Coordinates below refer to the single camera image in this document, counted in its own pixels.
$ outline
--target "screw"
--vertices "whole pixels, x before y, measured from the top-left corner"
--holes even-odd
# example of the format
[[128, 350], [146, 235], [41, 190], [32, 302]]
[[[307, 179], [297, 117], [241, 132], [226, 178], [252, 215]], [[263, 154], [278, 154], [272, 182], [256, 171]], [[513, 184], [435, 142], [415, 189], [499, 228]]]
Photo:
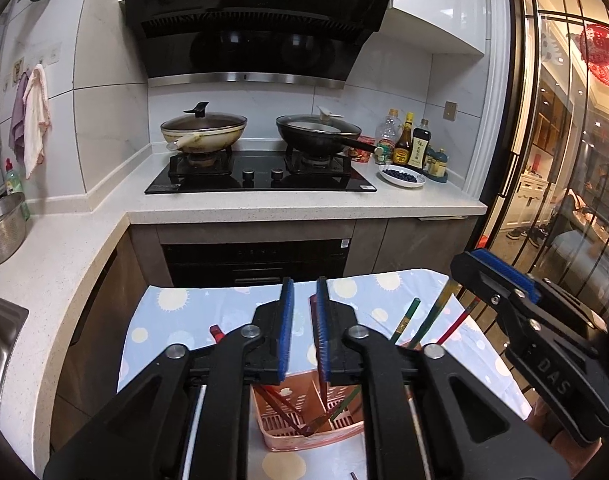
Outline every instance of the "screw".
[[180, 344], [175, 344], [171, 346], [167, 346], [167, 349], [164, 351], [164, 354], [169, 359], [180, 359], [184, 357], [184, 354], [187, 353], [187, 347]]
[[444, 348], [440, 345], [430, 344], [424, 347], [424, 353], [429, 359], [440, 359], [440, 357], [444, 357]]
[[249, 339], [258, 337], [260, 335], [260, 327], [255, 325], [245, 325], [240, 329], [240, 333], [242, 337], [247, 337]]
[[364, 339], [369, 335], [369, 329], [364, 325], [353, 325], [348, 329], [348, 335], [353, 339]]

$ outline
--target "upper cabinet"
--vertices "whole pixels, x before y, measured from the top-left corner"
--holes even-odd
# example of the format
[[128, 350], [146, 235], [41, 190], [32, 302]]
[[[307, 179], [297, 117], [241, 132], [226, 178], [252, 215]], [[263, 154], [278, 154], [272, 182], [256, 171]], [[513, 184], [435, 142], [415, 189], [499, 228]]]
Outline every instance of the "upper cabinet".
[[393, 0], [381, 31], [435, 54], [483, 54], [487, 0]]

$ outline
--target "soy sauce bottle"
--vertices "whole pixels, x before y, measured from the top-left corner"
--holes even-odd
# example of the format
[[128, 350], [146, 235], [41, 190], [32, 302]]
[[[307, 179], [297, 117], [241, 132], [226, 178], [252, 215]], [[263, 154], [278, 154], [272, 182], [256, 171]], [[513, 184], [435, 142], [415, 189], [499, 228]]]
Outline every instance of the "soy sauce bottle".
[[431, 132], [427, 128], [428, 119], [422, 119], [420, 126], [413, 130], [411, 153], [407, 165], [414, 170], [422, 171], [424, 168], [425, 154], [431, 140]]
[[411, 130], [413, 128], [413, 113], [409, 112], [407, 114], [407, 120], [404, 123], [404, 129], [402, 130], [402, 135], [399, 136], [398, 142], [395, 144], [395, 148], [393, 148], [393, 164], [397, 164], [398, 166], [405, 166], [409, 161], [409, 156], [411, 156], [411, 148], [412, 144], [412, 136]]

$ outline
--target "range hood vent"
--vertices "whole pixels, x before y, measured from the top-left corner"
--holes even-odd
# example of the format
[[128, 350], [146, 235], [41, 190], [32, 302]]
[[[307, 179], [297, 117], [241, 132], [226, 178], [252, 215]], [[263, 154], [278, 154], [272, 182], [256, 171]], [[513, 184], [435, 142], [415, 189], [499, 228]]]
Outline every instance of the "range hood vent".
[[342, 88], [390, 0], [124, 0], [150, 86], [265, 81]]

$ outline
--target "gas stove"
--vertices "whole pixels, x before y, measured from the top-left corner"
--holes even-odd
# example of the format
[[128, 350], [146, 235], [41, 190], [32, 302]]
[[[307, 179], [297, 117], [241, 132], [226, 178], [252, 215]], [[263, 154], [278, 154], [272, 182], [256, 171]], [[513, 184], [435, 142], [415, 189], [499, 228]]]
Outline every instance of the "gas stove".
[[286, 152], [233, 152], [173, 155], [145, 194], [207, 191], [359, 191], [376, 188], [351, 167], [350, 158], [311, 157]]

